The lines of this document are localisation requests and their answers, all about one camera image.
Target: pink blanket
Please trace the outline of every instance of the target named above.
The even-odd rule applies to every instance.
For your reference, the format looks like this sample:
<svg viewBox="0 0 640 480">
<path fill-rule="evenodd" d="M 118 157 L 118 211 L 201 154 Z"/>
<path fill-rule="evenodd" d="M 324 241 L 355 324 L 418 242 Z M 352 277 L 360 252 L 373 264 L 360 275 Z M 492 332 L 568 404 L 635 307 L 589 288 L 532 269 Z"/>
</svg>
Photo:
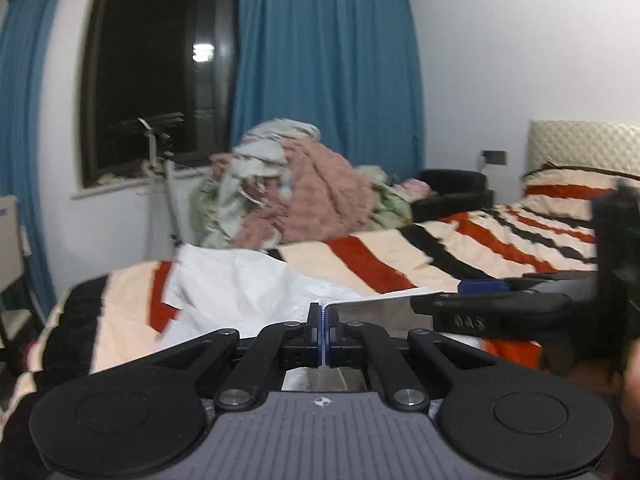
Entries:
<svg viewBox="0 0 640 480">
<path fill-rule="evenodd" d="M 260 249 L 264 240 L 281 234 L 280 243 L 325 240 L 364 230 L 373 206 L 369 181 L 348 161 L 314 140 L 284 140 L 293 174 L 290 200 L 277 182 L 265 190 L 264 206 L 244 217 L 233 247 Z"/>
</svg>

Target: red stripe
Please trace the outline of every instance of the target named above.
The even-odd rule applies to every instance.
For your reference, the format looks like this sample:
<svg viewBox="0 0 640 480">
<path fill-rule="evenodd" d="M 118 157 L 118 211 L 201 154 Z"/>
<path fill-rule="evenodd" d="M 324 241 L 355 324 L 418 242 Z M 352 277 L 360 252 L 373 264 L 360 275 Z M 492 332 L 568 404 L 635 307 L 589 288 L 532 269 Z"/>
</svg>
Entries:
<svg viewBox="0 0 640 480">
<path fill-rule="evenodd" d="M 456 213 L 455 215 L 440 221 L 458 222 L 458 227 L 456 228 L 457 232 L 473 238 L 479 244 L 491 249 L 492 252 L 500 254 L 500 256 L 505 260 L 533 266 L 536 269 L 536 272 L 555 272 L 557 270 L 548 261 L 540 261 L 535 256 L 532 256 L 532 254 L 527 254 L 519 250 L 513 244 L 506 244 L 498 240 L 498 238 L 496 238 L 489 229 L 472 222 L 469 219 L 469 213 Z"/>
<path fill-rule="evenodd" d="M 574 238 L 577 238 L 578 240 L 580 240 L 581 242 L 585 242 L 587 244 L 594 244 L 596 243 L 596 238 L 592 235 L 589 235 L 587 233 L 583 233 L 580 231 L 571 231 L 570 229 L 560 229 L 558 227 L 551 227 L 550 225 L 546 225 L 546 224 L 542 224 L 540 222 L 537 222 L 536 220 L 532 219 L 532 218 L 527 218 L 526 216 L 522 216 L 519 215 L 516 210 L 511 207 L 510 205 L 507 206 L 507 210 L 509 211 L 509 213 L 512 216 L 515 216 L 519 222 L 529 225 L 531 227 L 538 227 L 540 229 L 544 229 L 546 231 L 552 231 L 555 232 L 558 235 L 569 235 L 572 236 Z"/>
<path fill-rule="evenodd" d="M 379 294 L 415 288 L 402 272 L 377 259 L 355 236 L 334 238 L 324 243 L 352 272 Z"/>
<path fill-rule="evenodd" d="M 166 282 L 169 275 L 169 270 L 171 270 L 171 262 L 160 262 L 160 266 L 156 269 L 154 285 L 151 290 L 148 323 L 156 332 L 162 332 L 166 324 L 178 314 L 176 308 L 162 302 L 164 282 Z"/>
<path fill-rule="evenodd" d="M 549 184 L 547 186 L 527 186 L 527 195 L 545 195 L 551 198 L 577 198 L 590 200 L 596 196 L 610 193 L 611 189 L 579 186 L 578 184 Z"/>
<path fill-rule="evenodd" d="M 359 238 L 346 236 L 324 243 L 352 272 L 380 294 L 415 287 L 404 274 L 377 259 Z M 538 365 L 540 347 L 532 343 L 485 340 L 485 345 L 489 353 L 498 357 L 530 368 Z"/>
</svg>

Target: black chair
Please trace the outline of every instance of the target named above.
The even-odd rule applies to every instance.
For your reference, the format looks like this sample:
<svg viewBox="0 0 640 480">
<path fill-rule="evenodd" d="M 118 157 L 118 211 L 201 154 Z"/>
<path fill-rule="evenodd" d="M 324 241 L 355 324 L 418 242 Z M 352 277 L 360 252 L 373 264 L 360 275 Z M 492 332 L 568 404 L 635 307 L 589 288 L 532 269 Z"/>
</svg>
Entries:
<svg viewBox="0 0 640 480">
<path fill-rule="evenodd" d="M 477 171 L 424 170 L 418 179 L 438 194 L 411 204 L 414 222 L 437 220 L 494 205 L 494 192 L 486 188 L 486 176 Z"/>
</svg>

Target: metal screw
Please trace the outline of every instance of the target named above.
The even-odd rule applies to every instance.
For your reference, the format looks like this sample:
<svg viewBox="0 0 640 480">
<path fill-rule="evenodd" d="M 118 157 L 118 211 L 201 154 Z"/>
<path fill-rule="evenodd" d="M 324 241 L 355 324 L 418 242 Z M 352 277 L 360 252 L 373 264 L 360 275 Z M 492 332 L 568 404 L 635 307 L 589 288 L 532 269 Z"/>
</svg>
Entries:
<svg viewBox="0 0 640 480">
<path fill-rule="evenodd" d="M 218 396 L 220 403 L 226 404 L 227 406 L 239 406 L 240 404 L 248 402 L 250 399 L 251 395 L 246 391 L 238 390 L 237 388 L 225 390 Z"/>
<path fill-rule="evenodd" d="M 398 404 L 402 404 L 403 406 L 415 406 L 416 404 L 424 402 L 426 397 L 420 390 L 405 388 L 396 391 L 396 393 L 394 393 L 394 399 Z"/>
</svg>

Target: round black pad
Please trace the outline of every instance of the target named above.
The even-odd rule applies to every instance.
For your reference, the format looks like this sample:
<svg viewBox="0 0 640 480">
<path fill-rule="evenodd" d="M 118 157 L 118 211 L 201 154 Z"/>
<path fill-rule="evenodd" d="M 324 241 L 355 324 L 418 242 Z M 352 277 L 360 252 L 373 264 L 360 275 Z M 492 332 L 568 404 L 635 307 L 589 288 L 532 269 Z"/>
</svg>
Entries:
<svg viewBox="0 0 640 480">
<path fill-rule="evenodd" d="M 139 367 L 53 389 L 34 407 L 41 457 L 74 478 L 128 478 L 174 462 L 194 446 L 206 414 L 180 370 Z"/>
<path fill-rule="evenodd" d="M 568 417 L 562 402 L 535 392 L 515 392 L 500 397 L 495 401 L 494 415 L 508 429 L 529 434 L 557 430 Z"/>
<path fill-rule="evenodd" d="M 80 401 L 76 419 L 95 433 L 127 433 L 143 424 L 149 412 L 149 403 L 142 395 L 101 392 Z"/>
<path fill-rule="evenodd" d="M 551 376 L 522 389 L 495 383 L 454 387 L 438 424 L 463 456 L 518 478 L 564 476 L 593 465 L 613 432 L 601 398 Z"/>
</svg>

